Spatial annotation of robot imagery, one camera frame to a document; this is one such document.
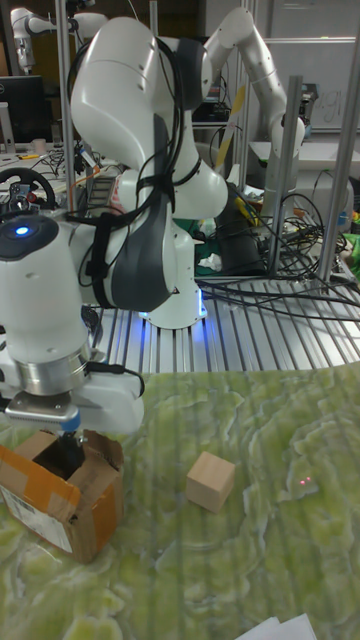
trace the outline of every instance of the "wooden block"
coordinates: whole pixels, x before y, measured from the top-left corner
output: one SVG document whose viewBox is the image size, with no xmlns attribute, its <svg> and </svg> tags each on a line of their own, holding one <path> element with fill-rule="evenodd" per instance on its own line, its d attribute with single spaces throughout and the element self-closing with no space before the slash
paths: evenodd
<svg viewBox="0 0 360 640">
<path fill-rule="evenodd" d="M 235 465 L 203 451 L 186 476 L 186 497 L 218 513 L 234 486 Z"/>
</svg>

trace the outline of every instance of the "green marbled mat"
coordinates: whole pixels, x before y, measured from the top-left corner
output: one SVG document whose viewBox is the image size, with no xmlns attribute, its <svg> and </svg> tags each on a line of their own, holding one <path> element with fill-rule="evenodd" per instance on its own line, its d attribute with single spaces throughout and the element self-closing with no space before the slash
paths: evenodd
<svg viewBox="0 0 360 640">
<path fill-rule="evenodd" d="M 145 403 L 126 516 L 91 565 L 0 504 L 1 640 L 234 640 L 304 612 L 318 640 L 360 640 L 360 363 L 158 375 Z M 217 516 L 184 496 L 202 450 L 236 464 Z"/>
</svg>

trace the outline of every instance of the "whiteboard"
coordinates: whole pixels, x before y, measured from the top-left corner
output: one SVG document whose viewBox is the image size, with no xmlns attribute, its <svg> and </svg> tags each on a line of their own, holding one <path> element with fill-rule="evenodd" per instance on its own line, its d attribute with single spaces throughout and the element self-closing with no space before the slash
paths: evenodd
<svg viewBox="0 0 360 640">
<path fill-rule="evenodd" d="M 286 92 L 290 75 L 302 75 L 305 83 L 320 85 L 320 97 L 311 118 L 315 130 L 336 131 L 341 128 L 354 46 L 354 42 L 291 42 L 269 46 Z"/>
</svg>

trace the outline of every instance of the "open cardboard box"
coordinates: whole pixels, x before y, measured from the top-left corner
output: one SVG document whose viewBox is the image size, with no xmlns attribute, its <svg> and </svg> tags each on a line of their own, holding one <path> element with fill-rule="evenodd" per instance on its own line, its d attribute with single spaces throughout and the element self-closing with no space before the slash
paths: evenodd
<svg viewBox="0 0 360 640">
<path fill-rule="evenodd" d="M 75 471 L 59 439 L 38 431 L 14 451 L 0 445 L 0 489 L 10 513 L 54 546 L 87 563 L 108 542 L 124 514 L 123 451 L 84 431 Z"/>
</svg>

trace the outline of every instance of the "electronic equipment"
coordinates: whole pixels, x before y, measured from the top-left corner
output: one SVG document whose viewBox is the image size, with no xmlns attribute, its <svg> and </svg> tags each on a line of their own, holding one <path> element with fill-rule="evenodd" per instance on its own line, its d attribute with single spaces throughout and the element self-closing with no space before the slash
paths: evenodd
<svg viewBox="0 0 360 640">
<path fill-rule="evenodd" d="M 52 142 L 51 118 L 41 76 L 0 77 L 0 103 L 7 102 L 15 143 Z"/>
</svg>

